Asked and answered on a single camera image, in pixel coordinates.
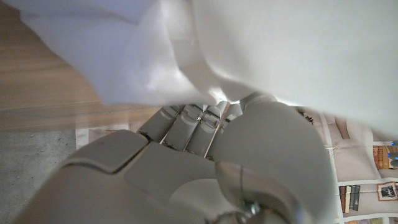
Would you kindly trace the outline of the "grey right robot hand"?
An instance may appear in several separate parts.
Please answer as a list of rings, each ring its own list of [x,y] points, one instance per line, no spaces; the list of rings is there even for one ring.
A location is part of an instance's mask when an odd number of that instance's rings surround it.
[[[266,93],[166,106],[67,158],[16,223],[333,223],[330,155],[293,106]]]

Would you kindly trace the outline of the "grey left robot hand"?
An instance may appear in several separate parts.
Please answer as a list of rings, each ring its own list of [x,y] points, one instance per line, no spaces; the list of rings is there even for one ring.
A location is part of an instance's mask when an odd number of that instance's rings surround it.
[[[394,140],[391,142],[392,147],[397,146],[397,140]],[[387,154],[388,158],[391,160],[390,164],[391,166],[397,168],[397,151],[393,151],[392,149],[390,152]]]

